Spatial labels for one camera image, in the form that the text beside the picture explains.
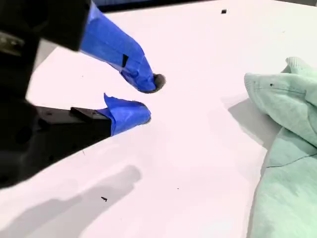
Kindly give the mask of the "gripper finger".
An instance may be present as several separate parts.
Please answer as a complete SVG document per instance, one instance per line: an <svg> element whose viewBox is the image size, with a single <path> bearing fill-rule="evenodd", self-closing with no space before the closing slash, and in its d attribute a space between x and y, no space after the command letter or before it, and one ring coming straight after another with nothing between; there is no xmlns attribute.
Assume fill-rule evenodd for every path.
<svg viewBox="0 0 317 238"><path fill-rule="evenodd" d="M153 73L142 47L92 0L43 0L41 13L44 39L108 63L140 92L154 93L165 84L163 75Z"/></svg>
<svg viewBox="0 0 317 238"><path fill-rule="evenodd" d="M38 107L37 163L51 165L69 155L151 120L137 101L104 96L106 108L69 110Z"/></svg>

